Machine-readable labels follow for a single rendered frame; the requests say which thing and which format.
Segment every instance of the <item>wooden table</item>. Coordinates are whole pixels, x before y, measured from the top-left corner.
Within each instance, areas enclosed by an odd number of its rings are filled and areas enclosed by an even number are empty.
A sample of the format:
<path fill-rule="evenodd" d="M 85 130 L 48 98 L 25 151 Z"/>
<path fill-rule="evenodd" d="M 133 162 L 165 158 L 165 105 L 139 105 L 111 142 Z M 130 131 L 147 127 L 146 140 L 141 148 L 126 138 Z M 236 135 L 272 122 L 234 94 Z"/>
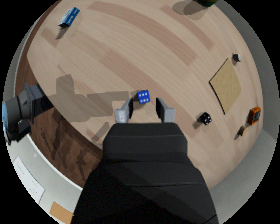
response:
<path fill-rule="evenodd" d="M 56 39 L 64 13 L 80 9 L 72 26 Z M 227 58 L 242 91 L 225 115 L 209 85 Z M 246 156 L 263 126 L 263 98 L 253 57 L 232 22 L 213 5 L 186 0 L 65 0 L 39 27 L 27 53 L 41 88 L 61 115 L 102 149 L 115 123 L 114 110 L 137 91 L 151 102 L 134 102 L 130 123 L 161 122 L 156 98 L 176 110 L 175 123 L 188 140 L 188 155 L 209 188 Z M 260 120 L 237 137 L 249 110 Z M 198 125 L 203 112 L 212 122 Z"/>

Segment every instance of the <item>white paper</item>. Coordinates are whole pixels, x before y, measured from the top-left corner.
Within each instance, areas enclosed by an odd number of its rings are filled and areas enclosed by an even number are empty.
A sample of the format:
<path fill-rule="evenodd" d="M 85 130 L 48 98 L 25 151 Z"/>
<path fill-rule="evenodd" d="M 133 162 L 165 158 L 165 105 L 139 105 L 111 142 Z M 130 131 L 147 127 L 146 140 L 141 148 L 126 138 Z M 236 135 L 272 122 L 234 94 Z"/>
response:
<path fill-rule="evenodd" d="M 33 177 L 33 175 L 26 169 L 23 162 L 19 157 L 17 157 L 14 162 L 14 169 L 31 197 L 35 200 L 37 204 L 45 191 L 45 189 L 38 183 L 38 181 Z"/>

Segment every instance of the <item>blue die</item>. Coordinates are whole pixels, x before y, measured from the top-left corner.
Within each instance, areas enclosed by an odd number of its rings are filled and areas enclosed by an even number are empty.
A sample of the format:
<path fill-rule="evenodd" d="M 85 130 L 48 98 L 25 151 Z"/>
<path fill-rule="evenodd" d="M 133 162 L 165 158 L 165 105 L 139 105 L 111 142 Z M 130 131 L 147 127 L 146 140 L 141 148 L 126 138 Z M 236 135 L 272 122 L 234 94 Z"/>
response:
<path fill-rule="evenodd" d="M 140 104 L 150 102 L 150 95 L 148 90 L 140 91 L 137 93 Z"/>

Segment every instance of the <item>tan square board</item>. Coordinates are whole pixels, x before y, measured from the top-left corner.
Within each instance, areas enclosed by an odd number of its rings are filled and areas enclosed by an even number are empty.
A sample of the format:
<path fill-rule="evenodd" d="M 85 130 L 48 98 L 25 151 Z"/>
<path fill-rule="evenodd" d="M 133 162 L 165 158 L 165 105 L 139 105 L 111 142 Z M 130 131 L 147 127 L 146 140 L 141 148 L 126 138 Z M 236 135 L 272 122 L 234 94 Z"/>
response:
<path fill-rule="evenodd" d="M 52 204 L 50 214 L 66 224 L 70 224 L 73 217 L 73 214 L 71 212 L 61 207 L 55 201 Z"/>
<path fill-rule="evenodd" d="M 224 114 L 227 114 L 241 93 L 238 77 L 229 59 L 209 82 L 218 97 Z"/>

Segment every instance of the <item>white floor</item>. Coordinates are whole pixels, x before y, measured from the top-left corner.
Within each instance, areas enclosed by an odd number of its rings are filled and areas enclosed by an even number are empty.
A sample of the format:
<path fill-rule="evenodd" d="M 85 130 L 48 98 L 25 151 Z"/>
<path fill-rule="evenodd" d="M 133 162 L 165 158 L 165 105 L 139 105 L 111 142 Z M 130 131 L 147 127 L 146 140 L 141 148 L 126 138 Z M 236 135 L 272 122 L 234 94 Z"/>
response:
<path fill-rule="evenodd" d="M 225 1 L 220 0 L 216 5 L 232 20 L 250 48 L 260 75 L 265 107 L 264 127 L 254 146 L 239 166 L 222 182 L 210 190 L 219 222 L 222 224 L 231 218 L 248 201 L 258 188 L 270 165 L 279 133 L 280 100 L 276 77 L 269 57 L 253 29 Z M 25 35 L 11 62 L 5 82 L 3 101 L 14 97 L 15 71 L 21 49 L 25 44 L 29 32 Z M 39 202 L 39 206 L 47 214 L 49 214 L 53 201 L 70 212 L 74 212 L 82 189 L 57 171 L 37 149 L 29 136 L 24 137 L 19 143 L 12 142 L 11 146 L 7 146 L 7 150 L 11 163 L 19 156 L 36 180 L 46 189 Z M 14 184 L 11 187 L 6 187 L 6 193 L 10 195 L 10 201 L 4 200 L 7 203 L 6 209 L 21 209 L 32 217 L 34 208 L 27 207 L 28 203 L 26 201 L 29 201 L 30 196 L 18 181 L 18 177 L 12 170 L 12 167 L 12 165 L 10 167 L 7 166 L 7 170 L 10 173 L 4 172 L 3 174 L 3 179 L 6 178 L 11 183 L 14 181 L 17 184 L 16 190 Z M 63 223 L 56 218 L 53 219 L 58 223 Z"/>

